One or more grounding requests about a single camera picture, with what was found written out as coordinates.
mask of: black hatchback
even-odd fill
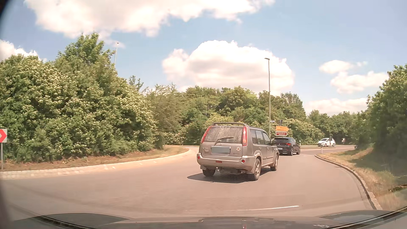
[[[292,156],[294,153],[300,154],[300,145],[295,142],[291,137],[277,137],[274,138],[276,146],[280,154],[288,154]]]

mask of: asphalt road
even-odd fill
[[[324,152],[352,147],[324,148]],[[35,214],[93,212],[132,218],[172,216],[319,216],[371,209],[357,179],[314,157],[320,150],[280,156],[278,170],[258,181],[244,176],[206,178],[198,148],[131,169],[2,180],[12,219]]]

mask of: red and white chevron sign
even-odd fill
[[[7,129],[0,129],[0,143],[7,143]]]

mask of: rear windshield wiper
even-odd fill
[[[221,142],[221,140],[224,140],[224,139],[234,139],[234,137],[223,137],[223,138],[219,138],[218,140],[216,140],[215,145],[216,145],[217,143]]]

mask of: white car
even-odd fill
[[[323,146],[323,147],[332,146],[332,147],[334,147],[334,146],[335,146],[335,140],[332,139],[332,140],[330,141],[329,138],[321,139],[321,140],[318,142],[318,146]]]

